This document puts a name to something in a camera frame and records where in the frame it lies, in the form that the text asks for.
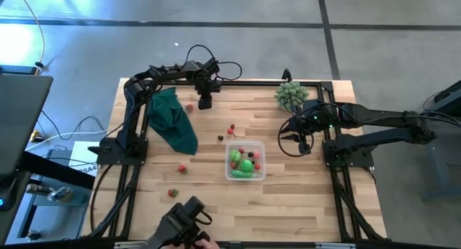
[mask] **green plant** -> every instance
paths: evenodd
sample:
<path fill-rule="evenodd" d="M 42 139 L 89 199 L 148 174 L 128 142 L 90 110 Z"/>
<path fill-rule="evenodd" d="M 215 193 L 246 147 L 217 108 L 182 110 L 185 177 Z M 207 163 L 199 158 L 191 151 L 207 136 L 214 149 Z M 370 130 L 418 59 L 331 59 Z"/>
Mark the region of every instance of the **green plant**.
<path fill-rule="evenodd" d="M 308 98 L 308 90 L 301 86 L 300 82 L 291 81 L 289 83 L 281 83 L 280 87 L 275 91 L 274 98 L 280 108 L 290 110 L 291 106 L 301 106 Z"/>

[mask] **wooden table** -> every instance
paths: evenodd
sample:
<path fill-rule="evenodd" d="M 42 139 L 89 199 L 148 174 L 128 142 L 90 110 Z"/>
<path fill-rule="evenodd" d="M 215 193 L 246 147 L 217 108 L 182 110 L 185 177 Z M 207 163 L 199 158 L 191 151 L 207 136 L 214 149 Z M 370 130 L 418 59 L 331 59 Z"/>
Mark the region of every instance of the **wooden table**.
<path fill-rule="evenodd" d="M 126 80 L 120 79 L 110 130 L 123 121 L 125 98 L 122 86 Z M 351 81 L 333 81 L 333 84 L 336 101 L 355 102 Z M 176 202 L 185 203 L 195 195 L 205 203 L 205 211 L 213 218 L 211 226 L 202 226 L 213 240 L 340 240 L 331 177 L 324 166 L 320 146 L 323 134 L 315 135 L 311 155 L 291 158 L 283 154 L 277 145 L 276 134 L 290 115 L 277 107 L 273 97 L 275 89 L 263 86 L 223 86 L 219 94 L 212 94 L 212 109 L 195 109 L 189 114 L 199 140 L 195 156 L 175 153 L 155 131 L 148 128 L 148 157 L 141 168 L 130 239 L 150 237 L 161 216 Z M 317 98 L 314 88 L 308 88 L 308 91 L 309 99 Z M 184 106 L 193 104 L 197 107 L 199 96 L 191 86 L 176 86 L 176 93 Z M 265 144 L 265 180 L 226 180 L 224 152 L 227 141 L 234 138 L 226 132 L 231 124 L 236 126 L 238 140 L 258 140 Z M 360 135 L 362 130 L 344 132 Z M 225 139 L 219 141 L 218 135 L 224 135 Z M 293 141 L 283 141 L 282 145 L 288 152 L 297 152 L 297 144 Z M 187 175 L 177 171 L 180 163 L 187 166 Z M 112 167 L 102 181 L 94 205 L 96 225 L 114 203 L 120 169 L 120 166 Z M 371 175 L 361 168 L 351 168 L 350 172 L 356 205 L 375 230 L 385 236 L 380 204 Z M 167 195 L 167 191 L 172 188 L 179 190 L 175 199 Z M 121 212 L 117 234 L 122 227 L 125 209 Z M 350 214 L 346 210 L 344 215 L 348 231 L 352 234 Z M 89 232 L 87 214 L 82 235 Z"/>

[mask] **human hand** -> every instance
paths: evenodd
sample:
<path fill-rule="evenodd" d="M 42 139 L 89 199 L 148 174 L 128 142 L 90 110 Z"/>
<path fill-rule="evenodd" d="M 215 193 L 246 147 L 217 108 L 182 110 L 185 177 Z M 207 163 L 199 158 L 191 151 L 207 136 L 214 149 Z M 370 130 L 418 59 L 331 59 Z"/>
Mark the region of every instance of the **human hand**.
<path fill-rule="evenodd" d="M 219 245 L 213 240 L 208 242 L 205 239 L 201 239 L 195 242 L 195 245 L 201 246 L 203 249 L 219 249 Z"/>

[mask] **gray floor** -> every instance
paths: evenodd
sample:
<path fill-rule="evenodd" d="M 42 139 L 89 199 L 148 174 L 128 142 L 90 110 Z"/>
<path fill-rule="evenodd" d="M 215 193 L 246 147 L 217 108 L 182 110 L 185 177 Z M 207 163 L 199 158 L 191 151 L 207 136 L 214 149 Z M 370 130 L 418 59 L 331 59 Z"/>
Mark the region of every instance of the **gray floor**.
<path fill-rule="evenodd" d="M 28 0 L 43 19 L 173 22 L 320 23 L 318 0 Z M 461 0 L 326 0 L 331 23 L 461 24 Z M 21 0 L 5 0 L 2 18 L 30 18 Z M 120 77 L 147 65 L 181 63 L 187 49 L 207 45 L 221 60 L 242 64 L 244 78 L 331 79 L 323 30 L 274 28 L 44 26 L 43 63 L 55 78 L 44 110 L 64 132 L 87 115 L 107 125 Z M 460 79 L 461 31 L 333 30 L 341 79 L 357 101 L 387 110 L 421 110 L 431 94 Z M 0 64 L 30 65 L 41 51 L 34 25 L 0 24 Z M 195 50 L 193 59 L 207 58 Z M 223 68 L 232 76 L 234 68 Z M 45 131 L 53 126 L 40 118 Z M 87 122 L 82 130 L 96 131 Z M 101 135 L 74 140 L 98 140 Z M 34 152 L 44 154 L 54 140 Z M 461 200 L 423 202 L 428 156 L 417 145 L 383 145 L 373 152 L 377 190 L 388 236 L 397 241 L 461 245 Z"/>

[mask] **green toy vegetable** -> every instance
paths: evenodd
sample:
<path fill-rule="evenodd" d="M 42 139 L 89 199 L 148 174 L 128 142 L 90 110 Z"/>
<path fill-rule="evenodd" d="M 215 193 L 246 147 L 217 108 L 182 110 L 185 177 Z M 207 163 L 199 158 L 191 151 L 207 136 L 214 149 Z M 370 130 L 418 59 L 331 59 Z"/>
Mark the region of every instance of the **green toy vegetable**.
<path fill-rule="evenodd" d="M 253 172 L 253 163 L 250 160 L 245 159 L 240 163 L 240 169 L 244 172 Z"/>
<path fill-rule="evenodd" d="M 280 108 L 290 110 L 291 106 L 301 106 L 308 98 L 308 90 L 301 86 L 300 82 L 291 81 L 289 83 L 281 83 L 276 90 L 274 98 Z"/>
<path fill-rule="evenodd" d="M 240 178 L 251 178 L 251 177 L 253 177 L 252 172 L 244 172 L 244 171 L 239 171 L 239 170 L 232 171 L 232 175 L 235 176 L 235 177 L 240 177 Z"/>
<path fill-rule="evenodd" d="M 238 150 L 232 150 L 230 152 L 230 160 L 238 163 L 242 159 L 242 154 Z"/>

